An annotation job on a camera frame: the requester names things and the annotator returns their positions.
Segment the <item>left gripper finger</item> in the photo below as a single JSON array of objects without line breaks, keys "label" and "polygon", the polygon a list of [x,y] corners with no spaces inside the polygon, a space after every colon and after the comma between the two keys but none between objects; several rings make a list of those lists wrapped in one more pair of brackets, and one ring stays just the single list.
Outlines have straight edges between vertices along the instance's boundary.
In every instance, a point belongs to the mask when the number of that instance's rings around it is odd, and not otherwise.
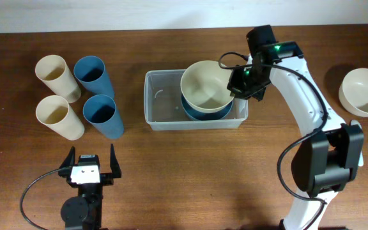
[{"label": "left gripper finger", "polygon": [[111,144],[111,149],[110,149],[110,168],[111,168],[112,174],[121,174],[121,168],[116,158],[113,144]]},{"label": "left gripper finger", "polygon": [[63,163],[60,165],[60,169],[65,167],[70,167],[75,164],[75,147],[72,146],[69,154],[66,156],[66,158],[63,160]]}]

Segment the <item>cream bowl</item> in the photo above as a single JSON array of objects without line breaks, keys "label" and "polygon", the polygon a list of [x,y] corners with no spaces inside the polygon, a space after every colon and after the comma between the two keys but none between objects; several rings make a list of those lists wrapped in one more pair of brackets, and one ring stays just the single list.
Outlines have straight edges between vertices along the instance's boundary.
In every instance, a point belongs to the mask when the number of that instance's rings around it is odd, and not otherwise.
[{"label": "cream bowl", "polygon": [[339,88],[339,100],[351,114],[368,117],[368,68],[357,68],[345,75]]},{"label": "cream bowl", "polygon": [[217,61],[196,62],[181,76],[181,94],[196,111],[218,112],[234,100],[227,89],[230,76],[231,71],[219,67]]}]

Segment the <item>blue bowl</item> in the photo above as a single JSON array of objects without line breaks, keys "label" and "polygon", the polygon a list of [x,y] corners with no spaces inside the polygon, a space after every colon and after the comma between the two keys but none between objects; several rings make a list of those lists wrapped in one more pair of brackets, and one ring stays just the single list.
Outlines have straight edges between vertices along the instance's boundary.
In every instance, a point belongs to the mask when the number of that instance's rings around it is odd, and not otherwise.
[{"label": "blue bowl", "polygon": [[181,95],[181,104],[182,104],[182,107],[183,107],[186,115],[190,119],[197,120],[197,121],[209,121],[209,120],[223,119],[224,117],[226,117],[229,114],[229,112],[231,111],[231,109],[233,107],[233,102],[231,102],[227,106],[225,106],[222,110],[220,110],[218,112],[203,113],[203,112],[199,112],[199,111],[195,110],[194,108],[192,108],[188,104],[188,102],[185,100],[185,97],[183,95]]}]

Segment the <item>blue cup front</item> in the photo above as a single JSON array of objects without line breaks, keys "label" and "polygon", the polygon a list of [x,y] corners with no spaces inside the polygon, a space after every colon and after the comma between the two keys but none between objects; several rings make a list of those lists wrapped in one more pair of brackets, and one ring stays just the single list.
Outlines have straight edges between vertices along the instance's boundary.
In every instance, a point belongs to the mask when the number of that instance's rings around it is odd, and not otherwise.
[{"label": "blue cup front", "polygon": [[95,95],[89,98],[82,110],[84,118],[108,139],[119,139],[125,129],[113,98]]}]

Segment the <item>blue cup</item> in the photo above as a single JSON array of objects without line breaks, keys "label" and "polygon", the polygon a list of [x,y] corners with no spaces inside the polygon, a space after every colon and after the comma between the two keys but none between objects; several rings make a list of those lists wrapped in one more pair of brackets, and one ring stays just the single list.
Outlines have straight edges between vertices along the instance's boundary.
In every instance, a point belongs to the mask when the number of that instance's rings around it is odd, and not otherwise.
[{"label": "blue cup", "polygon": [[73,73],[76,79],[91,93],[114,97],[114,89],[105,63],[99,57],[82,57],[76,62]]},{"label": "blue cup", "polygon": [[84,118],[108,139],[119,139],[125,129],[113,98],[95,95],[89,98],[82,110]]}]

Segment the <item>blue cup back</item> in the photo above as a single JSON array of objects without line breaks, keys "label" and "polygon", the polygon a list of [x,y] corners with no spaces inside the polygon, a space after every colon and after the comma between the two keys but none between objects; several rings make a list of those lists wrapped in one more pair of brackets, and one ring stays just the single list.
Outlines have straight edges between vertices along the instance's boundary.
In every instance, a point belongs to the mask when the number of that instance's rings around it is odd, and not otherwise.
[{"label": "blue cup back", "polygon": [[114,97],[114,89],[105,63],[99,57],[82,57],[76,62],[73,73],[76,79],[91,93]]}]

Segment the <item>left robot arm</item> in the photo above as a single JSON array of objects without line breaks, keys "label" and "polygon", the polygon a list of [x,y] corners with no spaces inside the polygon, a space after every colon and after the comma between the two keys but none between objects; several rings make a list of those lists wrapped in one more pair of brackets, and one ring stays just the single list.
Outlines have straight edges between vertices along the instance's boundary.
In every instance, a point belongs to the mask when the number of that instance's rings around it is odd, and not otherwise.
[{"label": "left robot arm", "polygon": [[100,172],[98,155],[81,155],[75,160],[75,148],[59,166],[58,175],[67,184],[78,190],[78,194],[67,199],[61,208],[61,218],[66,229],[101,229],[103,188],[112,186],[115,178],[121,178],[121,168],[116,158],[114,146],[110,146],[111,172]]}]

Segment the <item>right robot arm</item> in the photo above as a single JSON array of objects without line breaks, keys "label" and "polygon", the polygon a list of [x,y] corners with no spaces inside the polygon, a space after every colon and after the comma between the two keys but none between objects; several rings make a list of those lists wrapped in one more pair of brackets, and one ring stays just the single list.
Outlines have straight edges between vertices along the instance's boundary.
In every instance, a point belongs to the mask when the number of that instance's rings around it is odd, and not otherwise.
[{"label": "right robot arm", "polygon": [[277,161],[279,181],[294,197],[279,227],[317,229],[331,200],[357,176],[364,133],[330,107],[296,42],[278,42],[269,25],[255,27],[246,39],[246,64],[230,68],[227,89],[238,99],[262,100],[273,85],[285,99],[302,136]]}]

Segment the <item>clear plastic container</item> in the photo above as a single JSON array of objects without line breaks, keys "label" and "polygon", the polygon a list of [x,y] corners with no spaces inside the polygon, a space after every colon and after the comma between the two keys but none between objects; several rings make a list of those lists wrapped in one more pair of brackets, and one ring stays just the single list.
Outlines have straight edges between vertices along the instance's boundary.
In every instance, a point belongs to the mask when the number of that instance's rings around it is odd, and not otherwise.
[{"label": "clear plastic container", "polygon": [[153,70],[144,83],[144,115],[154,131],[238,128],[248,118],[248,101],[235,99],[226,117],[199,121],[190,118],[181,102],[180,81],[184,69]]}]

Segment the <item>cream cup front left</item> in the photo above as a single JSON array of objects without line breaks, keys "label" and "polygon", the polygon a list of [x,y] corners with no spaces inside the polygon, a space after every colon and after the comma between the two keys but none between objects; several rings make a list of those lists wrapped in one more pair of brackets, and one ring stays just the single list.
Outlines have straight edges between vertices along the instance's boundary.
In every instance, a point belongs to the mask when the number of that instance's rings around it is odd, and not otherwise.
[{"label": "cream cup front left", "polygon": [[85,128],[68,101],[62,96],[51,95],[36,107],[37,120],[70,141],[82,137]]}]

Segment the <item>cream cup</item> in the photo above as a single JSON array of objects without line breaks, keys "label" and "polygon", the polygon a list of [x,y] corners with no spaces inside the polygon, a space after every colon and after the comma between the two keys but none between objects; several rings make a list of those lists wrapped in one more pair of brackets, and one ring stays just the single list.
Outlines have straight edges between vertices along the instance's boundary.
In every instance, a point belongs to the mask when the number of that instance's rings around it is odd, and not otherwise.
[{"label": "cream cup", "polygon": [[56,95],[74,103],[81,97],[81,89],[66,61],[58,55],[41,58],[35,66],[36,76]]},{"label": "cream cup", "polygon": [[62,96],[51,95],[36,107],[37,120],[70,141],[82,137],[85,128],[68,101]]}]

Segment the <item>cream cup back left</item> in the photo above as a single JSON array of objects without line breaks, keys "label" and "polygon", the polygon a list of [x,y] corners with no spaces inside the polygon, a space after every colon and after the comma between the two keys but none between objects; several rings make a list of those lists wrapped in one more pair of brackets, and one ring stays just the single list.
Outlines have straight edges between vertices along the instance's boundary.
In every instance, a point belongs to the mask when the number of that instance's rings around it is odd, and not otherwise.
[{"label": "cream cup back left", "polygon": [[58,55],[41,58],[35,66],[36,76],[56,95],[74,103],[81,97],[81,89],[66,61]]}]

